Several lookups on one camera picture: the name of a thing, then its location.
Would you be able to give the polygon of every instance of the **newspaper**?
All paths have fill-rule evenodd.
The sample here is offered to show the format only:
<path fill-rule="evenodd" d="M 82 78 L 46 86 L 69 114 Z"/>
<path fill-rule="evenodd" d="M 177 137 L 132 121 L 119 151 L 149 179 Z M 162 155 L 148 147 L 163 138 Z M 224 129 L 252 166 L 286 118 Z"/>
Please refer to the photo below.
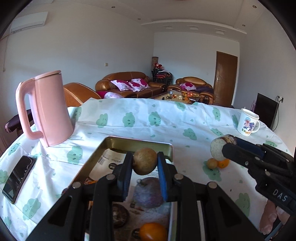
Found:
<path fill-rule="evenodd" d="M 85 184 L 97 181 L 103 176 L 112 173 L 113 169 L 117 165 L 123 163 L 125 156 L 126 154 L 124 153 L 118 153 L 110 149 L 105 150 L 95 167 L 90 172 Z M 113 202 L 113 211 L 116 210 L 121 213 L 120 217 L 115 217 L 113 215 L 113 220 L 119 221 L 116 223 L 120 223 L 120 221 L 124 223 L 122 227 L 114 228 L 115 241 L 139 241 L 139 230 L 145 223 L 160 223 L 169 230 L 171 203 L 164 202 L 158 208 L 147 209 L 137 205 L 137 203 L 133 200 L 133 193 L 135 186 L 137 185 L 137 180 L 144 179 L 146 177 L 158 178 L 157 167 L 151 173 L 144 176 L 137 175 L 134 171 L 132 171 L 130 187 L 126 200 L 123 203 Z"/>

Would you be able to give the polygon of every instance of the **brown wooden door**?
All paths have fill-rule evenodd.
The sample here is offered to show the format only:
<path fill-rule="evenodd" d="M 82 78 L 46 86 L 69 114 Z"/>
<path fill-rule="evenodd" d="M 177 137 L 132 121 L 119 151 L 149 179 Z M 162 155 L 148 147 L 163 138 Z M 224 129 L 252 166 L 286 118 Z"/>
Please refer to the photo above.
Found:
<path fill-rule="evenodd" d="M 231 106 L 236 77 L 237 57 L 217 51 L 214 104 L 226 107 Z"/>

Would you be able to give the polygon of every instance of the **television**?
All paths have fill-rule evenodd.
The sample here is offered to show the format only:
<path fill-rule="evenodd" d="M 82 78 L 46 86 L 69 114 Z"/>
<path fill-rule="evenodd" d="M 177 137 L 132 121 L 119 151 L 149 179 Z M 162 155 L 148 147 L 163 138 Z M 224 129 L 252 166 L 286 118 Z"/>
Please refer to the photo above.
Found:
<path fill-rule="evenodd" d="M 259 120 L 270 129 L 274 125 L 278 108 L 278 102 L 258 93 L 254 113 L 259 115 Z"/>

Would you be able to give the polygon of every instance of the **phone screen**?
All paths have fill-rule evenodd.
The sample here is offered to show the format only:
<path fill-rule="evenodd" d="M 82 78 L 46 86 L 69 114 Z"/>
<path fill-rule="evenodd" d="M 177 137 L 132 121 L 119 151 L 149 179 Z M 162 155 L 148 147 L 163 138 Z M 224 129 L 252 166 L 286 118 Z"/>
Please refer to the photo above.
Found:
<path fill-rule="evenodd" d="M 35 161 L 36 160 L 32 157 L 22 156 L 10 174 L 4 185 L 2 193 L 11 203 L 15 202 L 20 188 L 28 173 L 32 169 Z"/>

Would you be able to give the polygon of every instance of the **wall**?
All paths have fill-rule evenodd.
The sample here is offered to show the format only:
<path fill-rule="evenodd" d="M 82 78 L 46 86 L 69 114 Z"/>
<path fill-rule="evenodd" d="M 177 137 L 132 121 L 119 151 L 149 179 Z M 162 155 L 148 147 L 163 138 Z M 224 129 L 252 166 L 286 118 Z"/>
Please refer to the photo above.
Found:
<path fill-rule="evenodd" d="M 17 114 L 18 83 L 44 72 L 60 69 L 64 84 L 80 82 L 92 89 L 113 72 L 151 75 L 154 35 L 139 23 L 105 9 L 68 2 L 28 7 L 19 16 L 44 11 L 49 12 L 45 26 L 9 37 L 5 72 L 6 39 L 0 42 L 1 128 Z M 11 142 L 15 134 L 6 137 Z"/>
<path fill-rule="evenodd" d="M 159 57 L 158 62 L 173 74 L 174 81 L 185 76 L 195 76 L 213 85 L 217 51 L 238 57 L 238 77 L 239 42 L 189 32 L 154 34 L 154 56 Z"/>
<path fill-rule="evenodd" d="M 240 43 L 240 69 L 235 108 L 251 107 L 257 93 L 282 96 L 275 133 L 294 153 L 296 144 L 296 51 L 285 31 L 267 10 Z"/>

